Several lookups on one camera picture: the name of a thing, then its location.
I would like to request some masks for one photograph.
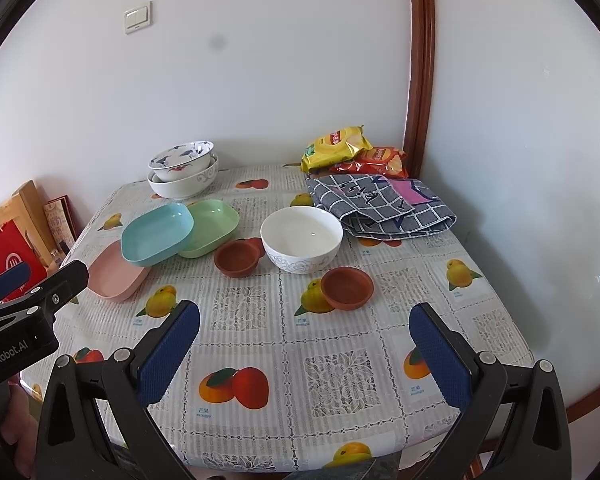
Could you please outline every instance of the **white bowl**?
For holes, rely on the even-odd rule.
[[[342,225],[331,213],[296,205],[265,218],[260,238],[269,259],[294,274],[320,270],[333,260],[342,241]]]
[[[149,186],[161,197],[174,200],[184,200],[202,193],[218,176],[218,156],[212,153],[210,157],[212,163],[206,170],[173,182],[162,182],[152,171],[147,177]]]
[[[163,182],[174,182],[200,173],[211,164],[214,144],[197,140],[179,144],[158,153],[149,161],[149,169]]]

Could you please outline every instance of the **human hand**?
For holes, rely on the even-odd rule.
[[[16,444],[13,464],[22,476],[30,478],[36,457],[38,423],[29,413],[29,396],[20,386],[18,376],[9,379],[9,390],[11,398],[7,415],[0,425],[0,433],[7,444]]]

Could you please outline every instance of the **light green plastic tray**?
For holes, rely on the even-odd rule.
[[[222,200],[202,200],[187,206],[194,224],[189,243],[178,254],[185,258],[199,258],[210,253],[231,238],[238,227],[240,215]]]

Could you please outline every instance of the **small clay bowl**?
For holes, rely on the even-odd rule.
[[[214,253],[214,263],[220,272],[229,278],[249,276],[264,256],[260,238],[234,240],[218,247]]]
[[[374,294],[374,282],[363,270],[336,267],[322,277],[320,289],[324,299],[333,308],[356,310]]]

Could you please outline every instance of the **blue plate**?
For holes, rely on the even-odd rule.
[[[151,267],[183,250],[193,232],[193,216],[184,204],[167,204],[133,220],[122,231],[122,257]]]

